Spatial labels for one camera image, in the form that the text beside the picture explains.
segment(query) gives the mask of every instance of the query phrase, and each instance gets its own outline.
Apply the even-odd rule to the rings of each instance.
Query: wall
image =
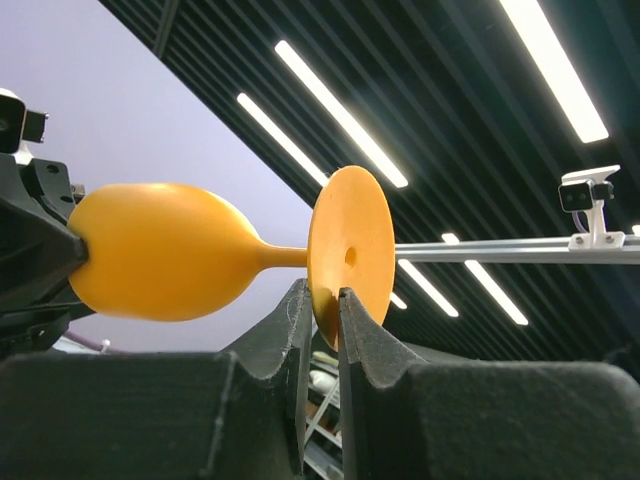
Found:
[[[95,0],[0,0],[0,87],[50,113],[42,158],[88,190],[175,181],[235,204],[268,242],[304,246],[305,205]],[[235,303],[184,324],[93,316],[75,333],[122,350],[217,350],[276,306],[304,271],[265,272]]]

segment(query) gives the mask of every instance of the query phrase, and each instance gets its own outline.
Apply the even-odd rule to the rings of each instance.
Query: ceiling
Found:
[[[326,173],[369,160],[275,54],[287,40],[393,158],[380,177],[398,243],[565,236],[562,174],[622,165],[610,229],[640,223],[640,9],[636,0],[541,0],[607,126],[583,144],[497,0],[101,0],[312,205],[319,185],[240,107],[248,94]],[[620,362],[640,378],[640,271],[487,265],[529,320],[514,324],[463,265],[416,264],[460,312],[398,269],[385,326],[401,340],[496,360]]]

